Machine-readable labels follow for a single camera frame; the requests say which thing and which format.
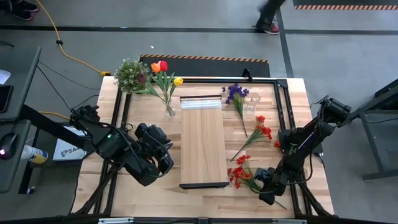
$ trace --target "sneaker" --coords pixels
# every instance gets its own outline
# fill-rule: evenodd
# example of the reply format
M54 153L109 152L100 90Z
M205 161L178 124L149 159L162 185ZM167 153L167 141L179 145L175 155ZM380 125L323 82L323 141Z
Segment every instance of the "sneaker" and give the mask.
M24 0L17 4L20 9L28 10L29 12L37 12L39 10L39 8L35 4L25 2Z
M271 26L261 25L261 26L256 26L256 28L258 30L266 32L267 34L279 34L279 28L275 22L273 22Z
M28 10L13 9L11 14L23 21L29 21L32 19L32 14Z

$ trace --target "wooden board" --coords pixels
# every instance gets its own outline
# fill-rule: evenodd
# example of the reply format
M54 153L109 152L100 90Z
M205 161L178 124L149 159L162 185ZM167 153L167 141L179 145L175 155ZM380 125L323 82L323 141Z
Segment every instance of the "wooden board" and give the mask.
M308 104L307 93L304 81L301 78L287 79L289 84L290 99L294 112L295 124L302 127L311 119L311 112ZM118 175L115 197L113 202L113 216L130 217L228 217L228 218L282 218L294 217L290 190L287 187L285 194L277 197L276 200L287 208L275 204L269 206L260 201L258 196L247 188L235 189L233 185L223 189L196 189L183 190L178 185L181 183L181 111L180 96L189 95L217 95L221 93L222 84L186 84L176 88L173 96L173 106L177 115L173 118L166 118L164 105L153 96L133 95L128 115L128 123L136 127L139 123L156 124L174 142L170 154L175 162L174 168L163 178L156 180L153 184L143 187L131 177L124 169ZM272 130L272 137L277 137L279 127L278 114L276 111L275 94L272 85L247 84L243 87L250 90L249 96L253 93L261 95L256 110L256 115L266 117L265 125ZM117 86L113 84L112 77L105 77L98 105L101 117L111 117L113 110L112 101L116 97ZM280 89L282 104L285 105L284 94ZM222 105L224 140L226 147L227 168L237 167L234 162L229 162L239 148L245 143L246 137L239 121L238 115L230 105ZM254 115L244 115L248 134L254 130ZM250 165L252 168L276 167L281 158L281 153L273 146L273 142L260 142L253 144L246 152L252 156ZM325 171L321 162L313 158L313 177L308 181L308 187L314 196L333 213L328 184ZM76 191L76 200L73 211L79 209L88 197L93 193L98 184L101 173L101 159L92 155L83 161L79 183ZM309 174L309 158L305 163L305 172ZM300 208L304 211L301 193L298 190Z
M228 182L221 108L181 112L181 184Z

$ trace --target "desk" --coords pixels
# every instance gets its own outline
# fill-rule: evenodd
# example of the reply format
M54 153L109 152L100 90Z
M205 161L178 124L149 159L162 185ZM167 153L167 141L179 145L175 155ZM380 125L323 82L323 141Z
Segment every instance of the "desk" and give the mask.
M113 114L114 102L117 93L117 86L113 83L113 77L104 77L101 92L98 98L98 115L101 121L110 122ZM289 84L290 99L297 127L304 126L311 119L311 112L308 104L307 93L303 79L287 79ZM180 146L181 146L181 114L180 96L187 95L215 95L221 93L222 83L184 83L176 88L173 95L173 106L177 115L173 118L166 118L164 105L158 99L149 95L133 95L131 106L127 116L127 122L134 125L145 122L156 124L174 142L170 149L170 155L174 160L173 169L163 178L156 180L153 184L143 187L138 184L124 169L118 175L116 191L113 200L112 216L114 217L220 217L220 218L293 218L294 211L289 189L285 194L277 197L278 204L269 206L260 201L255 193L249 189L235 189L233 185L223 189L195 189L183 190L180 183ZM265 125L272 129L272 136L277 138L277 130L280 129L279 117L276 110L275 93L271 85L267 84L241 84L248 88L251 93L261 95L261 101L257 106L256 115L266 117ZM229 162L239 148L244 144L246 138L241 122L232 106L223 104L223 124L226 146L226 157L228 167L236 167L235 162ZM254 129L254 116L244 115L248 133ZM257 167L276 167L281 158L281 153L273 146L273 142L256 143L246 149L246 154L252 156L250 165ZM76 200L72 211L77 211L90 197L98 185L100 179L102 159L92 154L83 161L78 186L76 189ZM305 165L305 173L309 174L309 158ZM325 171L321 162L313 158L313 177L308 181L308 187L316 196L324 208L333 213ZM298 190L298 199L301 210L304 210L302 195Z

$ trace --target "concrete floor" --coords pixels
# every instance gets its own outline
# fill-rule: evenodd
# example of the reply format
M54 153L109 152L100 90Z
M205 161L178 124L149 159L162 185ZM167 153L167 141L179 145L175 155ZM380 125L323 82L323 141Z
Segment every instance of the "concrete floor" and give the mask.
M268 59L271 77L286 77L286 61L278 35L223 32L224 28L250 28L257 20L257 7L261 2L42 0L60 26L219 29L204 33L60 32L70 55L100 70L115 70L122 59L138 58L140 54L211 55ZM285 29L398 30L397 11L298 11L288 0L281 13ZM0 15L1 24L50 25L43 12L37 13L32 22ZM99 88L101 77L64 57L55 44L55 37L53 31L0 30L1 40L21 48L39 45L43 48L41 62L83 85ZM293 75L304 78L310 102L327 94L355 109L398 77L396 35L288 34L281 37L286 39ZM98 90L76 86L46 68L44 72L70 106L98 94ZM93 98L87 103L95 102ZM37 110L70 114L38 71L26 103ZM363 174L377 171L362 124L355 121L336 130L322 146L335 213L344 218L396 223L398 178L362 181ZM77 175L78 169L43 170L38 174L35 194L0 195L0 220L67 214ZM39 203L40 208L35 208L35 203Z

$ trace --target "yellow tulip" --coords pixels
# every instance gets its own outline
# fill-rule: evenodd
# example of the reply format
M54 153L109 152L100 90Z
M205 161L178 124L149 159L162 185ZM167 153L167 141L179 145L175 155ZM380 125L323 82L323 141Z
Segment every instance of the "yellow tulip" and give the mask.
M154 73L159 73L160 72L160 66L156 63L152 63L150 65L150 67L152 68L152 71L154 71Z
M182 85L183 82L184 82L184 80L182 78L175 78L174 79L174 85L175 86L180 86L180 85Z

